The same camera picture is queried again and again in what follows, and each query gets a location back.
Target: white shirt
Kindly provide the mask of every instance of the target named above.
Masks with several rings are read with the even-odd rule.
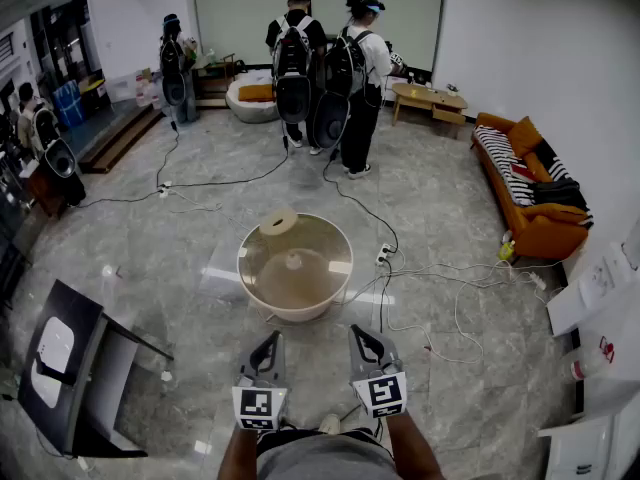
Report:
[[[349,37],[356,38],[367,30],[365,27],[349,25],[347,33]],[[378,34],[369,34],[360,42],[360,49],[367,62],[367,72],[369,73],[369,83],[380,87],[382,79],[391,73],[391,57],[384,39]]]

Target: sneaker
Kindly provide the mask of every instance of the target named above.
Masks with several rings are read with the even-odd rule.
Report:
[[[301,148],[302,147],[302,139],[292,139],[291,137],[287,137],[289,139],[289,142],[291,143],[291,145],[294,148]]]
[[[367,164],[366,167],[362,171],[360,171],[360,172],[349,171],[347,173],[347,176],[349,176],[349,178],[352,179],[352,180],[357,180],[358,178],[362,178],[363,176],[366,176],[370,172],[371,172],[371,166],[369,164]]]
[[[338,435],[340,433],[340,418],[336,414],[327,414],[318,430],[332,436]]]

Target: orange sofa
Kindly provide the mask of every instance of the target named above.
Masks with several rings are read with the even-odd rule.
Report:
[[[515,125],[514,121],[485,113],[478,114],[476,120],[476,126],[490,126],[500,130],[505,135]],[[519,256],[554,260],[568,258],[587,238],[588,231],[575,223],[563,222],[546,215],[536,214],[535,206],[526,209],[516,206],[502,180],[502,176],[493,165],[489,155],[478,144],[473,133],[471,140],[476,146],[474,148],[476,154],[486,169],[489,180],[498,196],[502,212],[507,219],[509,229],[513,233],[513,240],[516,242],[515,253]]]

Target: small table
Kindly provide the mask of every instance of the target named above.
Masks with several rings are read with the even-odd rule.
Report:
[[[113,428],[138,345],[173,360],[56,280],[31,338],[18,401],[61,455],[147,456]]]
[[[401,105],[431,110],[434,119],[454,124],[464,124],[462,110],[467,108],[467,102],[460,96],[449,96],[447,91],[427,89],[421,85],[393,84],[396,93],[396,103],[393,109],[393,125],[398,120]]]

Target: power strip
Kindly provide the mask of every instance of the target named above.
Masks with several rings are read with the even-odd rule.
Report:
[[[376,256],[376,265],[378,265],[379,267],[384,265],[384,260],[387,259],[390,253],[391,253],[391,246],[389,244],[382,244],[382,247],[380,248],[380,252]]]

